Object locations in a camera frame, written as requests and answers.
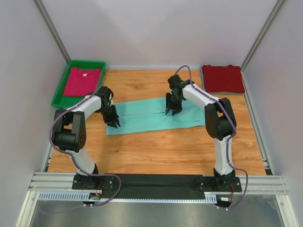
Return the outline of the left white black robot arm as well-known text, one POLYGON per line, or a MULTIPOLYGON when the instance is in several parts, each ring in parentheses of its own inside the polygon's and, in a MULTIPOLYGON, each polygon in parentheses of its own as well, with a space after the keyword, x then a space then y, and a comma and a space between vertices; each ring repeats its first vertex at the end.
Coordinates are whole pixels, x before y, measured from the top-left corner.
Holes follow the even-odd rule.
POLYGON ((98 175, 97 165, 85 148, 86 119, 93 113, 100 113, 107 126, 120 127, 113 97, 114 93, 110 88, 100 86, 97 91, 89 93, 73 107, 55 112, 49 140, 53 148, 68 155, 76 167, 73 189, 101 189, 103 177, 98 175))

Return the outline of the teal t shirt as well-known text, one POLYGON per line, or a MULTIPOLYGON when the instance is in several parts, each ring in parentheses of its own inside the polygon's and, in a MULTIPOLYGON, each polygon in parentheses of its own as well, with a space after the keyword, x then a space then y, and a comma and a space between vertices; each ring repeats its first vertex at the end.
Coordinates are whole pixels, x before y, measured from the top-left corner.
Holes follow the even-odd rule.
POLYGON ((115 106, 121 126, 107 126, 107 136, 205 126, 204 111, 190 100, 183 101, 182 111, 174 116, 165 114, 164 97, 121 102, 115 106))

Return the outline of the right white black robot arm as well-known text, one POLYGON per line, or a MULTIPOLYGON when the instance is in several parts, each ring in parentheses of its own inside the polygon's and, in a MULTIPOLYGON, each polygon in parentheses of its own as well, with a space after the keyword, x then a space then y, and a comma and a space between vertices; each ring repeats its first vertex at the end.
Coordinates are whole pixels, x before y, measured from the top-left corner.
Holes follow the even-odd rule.
POLYGON ((228 188, 235 179, 231 167, 231 142, 235 134, 236 121, 228 98, 219 99, 201 90, 192 80, 183 81, 179 75, 168 79, 171 91, 166 94, 166 112, 176 115, 182 111, 182 102, 189 100, 205 113, 205 128, 214 139, 215 167, 213 185, 219 191, 228 188))

